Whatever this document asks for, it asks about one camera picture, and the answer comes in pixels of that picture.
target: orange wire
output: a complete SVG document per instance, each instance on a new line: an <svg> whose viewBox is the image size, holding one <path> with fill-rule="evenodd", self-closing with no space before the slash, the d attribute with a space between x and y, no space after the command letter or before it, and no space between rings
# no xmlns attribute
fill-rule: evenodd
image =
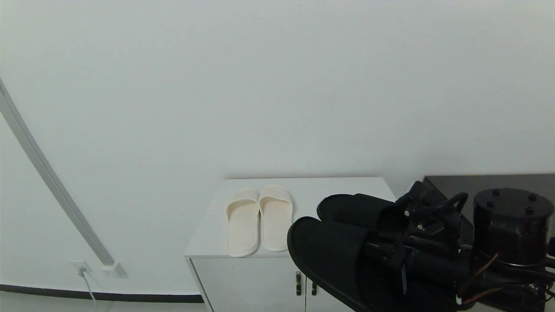
<svg viewBox="0 0 555 312"><path fill-rule="evenodd" d="M474 283L474 280L478 277L478 275L484 272L484 270L486 270L488 266L490 266L495 261L495 259L497 259L498 256L499 256L499 252L495 253L495 255L493 255L493 257L491 257L491 259L488 261L488 263L486 263L483 267L480 268L480 270L476 271L470 278L468 278L464 283L462 283L462 286L458 291L459 298L462 298L462 296L465 294L468 287L472 283Z"/></svg>

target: cylindrical motor housing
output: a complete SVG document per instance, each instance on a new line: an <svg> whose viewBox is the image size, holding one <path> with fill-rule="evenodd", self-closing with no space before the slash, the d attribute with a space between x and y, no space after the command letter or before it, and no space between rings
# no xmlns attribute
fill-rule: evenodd
<svg viewBox="0 0 555 312"><path fill-rule="evenodd" d="M541 265L546 258L553 203L522 189L488 189L474 197L474 251L499 253L497 265Z"/></svg>

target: cable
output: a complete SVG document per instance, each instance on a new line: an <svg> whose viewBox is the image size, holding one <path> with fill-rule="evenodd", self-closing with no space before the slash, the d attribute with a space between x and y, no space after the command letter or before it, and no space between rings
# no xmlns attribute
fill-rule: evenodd
<svg viewBox="0 0 555 312"><path fill-rule="evenodd" d="M79 272L77 274L79 274L79 276L81 276L85 280L85 283L87 283L87 288L89 289L90 297L93 298L94 312L97 312L97 300L94 297L93 292L90 290L89 282L87 281L87 278L85 277L85 272L86 271L87 271L87 269L84 266L81 266L81 267L79 267Z"/></svg>
<svg viewBox="0 0 555 312"><path fill-rule="evenodd" d="M464 283L462 283L461 288L458 291L459 298L462 298L462 296L465 294L468 287L474 282L474 280L478 277L478 275L484 272L484 270L486 270L488 266L490 266L495 261L495 259L497 259L498 256L499 256L499 253L496 253L493 257L491 257L488 263L486 263L483 267L481 267L474 274L472 274L472 276L469 277Z"/></svg>

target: black baseboard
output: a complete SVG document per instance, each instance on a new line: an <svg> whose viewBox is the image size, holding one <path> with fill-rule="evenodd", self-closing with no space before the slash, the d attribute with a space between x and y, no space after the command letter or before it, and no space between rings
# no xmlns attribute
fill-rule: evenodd
<svg viewBox="0 0 555 312"><path fill-rule="evenodd" d="M9 293L50 296L72 299L92 299L88 291L73 291L47 288L33 288L13 285L0 285L0 291ZM95 299L103 301L152 302L152 303L204 303L201 295L141 295L93 293Z"/></svg>

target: power cord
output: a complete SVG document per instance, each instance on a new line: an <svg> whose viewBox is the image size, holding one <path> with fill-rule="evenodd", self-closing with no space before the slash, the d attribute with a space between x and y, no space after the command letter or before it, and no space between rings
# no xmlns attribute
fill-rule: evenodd
<svg viewBox="0 0 555 312"><path fill-rule="evenodd" d="M86 271L87 271L87 268L85 268L84 266L80 266L79 272L77 272L77 274L79 274L79 276L81 276L85 280L85 283L87 283L87 288L89 289L90 297L93 298L94 312L97 312L97 300L94 298L93 292L90 290L89 282L85 277Z"/></svg>

